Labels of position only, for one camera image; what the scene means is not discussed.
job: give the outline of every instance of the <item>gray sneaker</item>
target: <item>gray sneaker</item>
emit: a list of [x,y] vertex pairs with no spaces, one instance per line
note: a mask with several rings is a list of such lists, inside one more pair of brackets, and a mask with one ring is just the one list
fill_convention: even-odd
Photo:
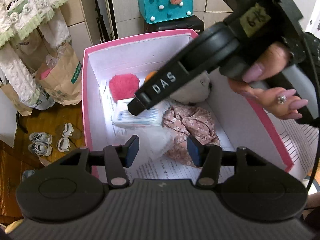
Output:
[[29,140],[33,143],[44,142],[49,145],[52,143],[52,135],[45,132],[34,132],[29,135]]
[[50,156],[52,153],[52,147],[43,142],[29,144],[28,150],[33,154],[42,156]]

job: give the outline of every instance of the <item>gray gripper base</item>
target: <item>gray gripper base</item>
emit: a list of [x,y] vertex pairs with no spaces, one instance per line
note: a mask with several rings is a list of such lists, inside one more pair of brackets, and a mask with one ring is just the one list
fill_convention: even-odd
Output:
[[228,211],[190,180],[136,179],[111,190],[92,213],[63,224],[25,220],[13,240],[302,240],[314,236],[297,219],[262,224]]

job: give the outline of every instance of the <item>human hand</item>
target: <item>human hand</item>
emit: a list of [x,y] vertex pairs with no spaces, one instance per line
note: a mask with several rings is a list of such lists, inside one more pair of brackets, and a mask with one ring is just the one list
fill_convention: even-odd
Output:
[[[295,96],[294,89],[271,88],[268,90],[254,89],[248,83],[264,80],[281,72],[288,64],[291,54],[281,43],[272,44],[244,74],[243,81],[228,79],[231,89],[262,105],[267,111],[279,119],[300,119],[298,109],[306,106],[308,100]],[[284,104],[278,103],[280,96],[286,96]]]

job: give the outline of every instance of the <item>black suitcase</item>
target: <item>black suitcase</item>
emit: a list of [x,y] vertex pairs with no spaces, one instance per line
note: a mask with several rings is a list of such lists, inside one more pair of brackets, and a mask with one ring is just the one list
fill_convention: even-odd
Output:
[[193,29],[197,33],[204,31],[204,22],[200,20],[197,16],[192,15],[191,17],[160,22],[155,24],[148,24],[144,21],[144,32],[152,33],[159,31],[167,30],[176,30],[176,29]]

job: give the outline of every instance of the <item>pink fingernail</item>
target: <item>pink fingernail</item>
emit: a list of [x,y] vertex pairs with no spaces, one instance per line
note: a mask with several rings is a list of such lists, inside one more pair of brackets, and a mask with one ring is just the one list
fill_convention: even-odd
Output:
[[257,99],[257,97],[255,95],[252,95],[249,92],[245,92],[245,91],[241,92],[240,95],[243,97],[246,97],[246,98]]
[[264,66],[259,63],[255,63],[242,77],[242,80],[246,83],[257,81],[264,71]]
[[290,110],[298,110],[300,108],[303,108],[308,104],[308,100],[306,99],[300,99],[300,100],[295,100],[289,105]]
[[285,117],[286,117],[286,119],[296,120],[296,119],[302,118],[302,114],[300,114],[300,113],[291,113],[291,114],[287,114]]
[[285,97],[288,98],[288,97],[294,96],[295,94],[296,94],[296,90],[295,89],[289,89],[289,90],[282,91],[276,97],[279,98],[281,96],[285,96]]

